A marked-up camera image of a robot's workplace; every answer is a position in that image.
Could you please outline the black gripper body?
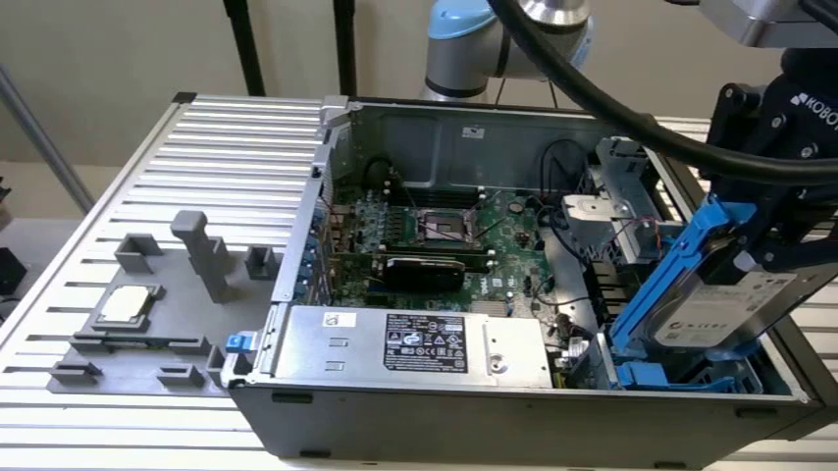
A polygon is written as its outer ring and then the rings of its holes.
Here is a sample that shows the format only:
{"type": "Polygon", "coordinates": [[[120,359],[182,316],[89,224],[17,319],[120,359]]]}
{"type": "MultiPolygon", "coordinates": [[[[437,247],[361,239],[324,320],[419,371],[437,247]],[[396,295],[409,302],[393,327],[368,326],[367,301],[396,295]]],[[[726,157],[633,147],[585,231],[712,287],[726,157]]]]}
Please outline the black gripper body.
{"type": "Polygon", "coordinates": [[[794,160],[836,157],[836,51],[788,49],[762,94],[750,149],[794,160]]]}

